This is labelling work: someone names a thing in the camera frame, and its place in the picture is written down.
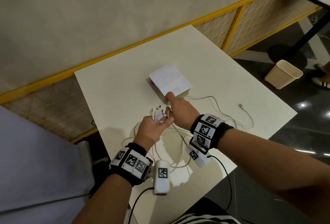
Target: trash can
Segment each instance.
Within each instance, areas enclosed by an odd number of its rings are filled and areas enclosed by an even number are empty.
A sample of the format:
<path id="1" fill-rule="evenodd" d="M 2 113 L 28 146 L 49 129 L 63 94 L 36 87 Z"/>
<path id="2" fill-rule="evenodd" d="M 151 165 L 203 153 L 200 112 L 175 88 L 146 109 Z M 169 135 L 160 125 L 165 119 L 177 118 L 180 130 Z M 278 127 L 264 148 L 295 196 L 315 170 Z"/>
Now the trash can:
<path id="1" fill-rule="evenodd" d="M 279 60 L 275 67 L 266 75 L 268 81 L 276 89 L 281 89 L 296 79 L 299 79 L 303 72 L 286 60 Z"/>

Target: person's left hand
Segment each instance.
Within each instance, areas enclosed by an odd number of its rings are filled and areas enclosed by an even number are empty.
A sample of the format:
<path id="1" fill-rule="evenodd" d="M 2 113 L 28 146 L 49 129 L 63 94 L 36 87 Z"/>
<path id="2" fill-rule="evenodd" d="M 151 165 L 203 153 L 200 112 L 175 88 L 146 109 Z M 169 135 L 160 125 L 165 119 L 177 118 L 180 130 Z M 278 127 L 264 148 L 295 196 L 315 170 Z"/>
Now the person's left hand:
<path id="1" fill-rule="evenodd" d="M 146 116 L 140 123 L 138 132 L 134 138 L 134 143 L 143 147 L 147 152 L 159 141 L 161 134 L 174 122 L 174 118 L 165 119 L 163 123 L 156 124 L 151 116 Z"/>

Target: metal grid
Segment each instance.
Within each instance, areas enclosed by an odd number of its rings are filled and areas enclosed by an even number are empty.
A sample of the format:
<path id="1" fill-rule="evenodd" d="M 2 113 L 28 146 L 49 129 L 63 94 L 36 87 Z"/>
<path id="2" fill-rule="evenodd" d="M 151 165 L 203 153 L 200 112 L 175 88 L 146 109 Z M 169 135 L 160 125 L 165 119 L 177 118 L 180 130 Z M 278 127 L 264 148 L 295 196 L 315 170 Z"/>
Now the metal grid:
<path id="1" fill-rule="evenodd" d="M 93 117 L 75 76 L 3 106 L 69 141 L 95 128 L 91 124 Z"/>
<path id="2" fill-rule="evenodd" d="M 231 55 L 316 8 L 307 0 L 256 0 L 246 7 L 225 52 Z"/>
<path id="3" fill-rule="evenodd" d="M 222 47 L 238 9 L 195 26 L 218 47 Z"/>

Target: striped shoe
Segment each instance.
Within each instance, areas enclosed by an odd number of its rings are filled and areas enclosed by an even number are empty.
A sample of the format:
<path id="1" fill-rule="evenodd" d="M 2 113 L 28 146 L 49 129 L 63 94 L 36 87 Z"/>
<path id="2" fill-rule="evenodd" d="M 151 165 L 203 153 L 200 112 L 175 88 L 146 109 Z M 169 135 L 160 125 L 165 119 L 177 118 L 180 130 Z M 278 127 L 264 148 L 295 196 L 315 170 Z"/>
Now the striped shoe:
<path id="1" fill-rule="evenodd" d="M 325 82 L 325 81 L 320 81 L 320 78 L 317 78 L 317 77 L 313 77 L 311 79 L 316 85 L 319 85 L 321 87 L 324 87 L 324 88 L 330 88 L 330 84 Z"/>

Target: person's right hand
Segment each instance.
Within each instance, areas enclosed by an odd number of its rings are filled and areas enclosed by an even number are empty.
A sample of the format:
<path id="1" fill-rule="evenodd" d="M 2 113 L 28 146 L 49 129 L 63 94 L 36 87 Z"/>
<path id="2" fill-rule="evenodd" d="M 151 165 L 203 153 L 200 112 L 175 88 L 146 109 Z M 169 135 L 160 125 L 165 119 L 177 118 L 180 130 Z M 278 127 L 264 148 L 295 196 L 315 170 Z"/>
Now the person's right hand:
<path id="1" fill-rule="evenodd" d="M 170 107 L 166 107 L 165 114 L 174 118 L 175 125 L 189 130 L 200 113 L 194 108 L 189 101 L 184 98 L 177 98 L 172 92 L 168 92 L 165 96 L 166 102 L 169 101 Z"/>

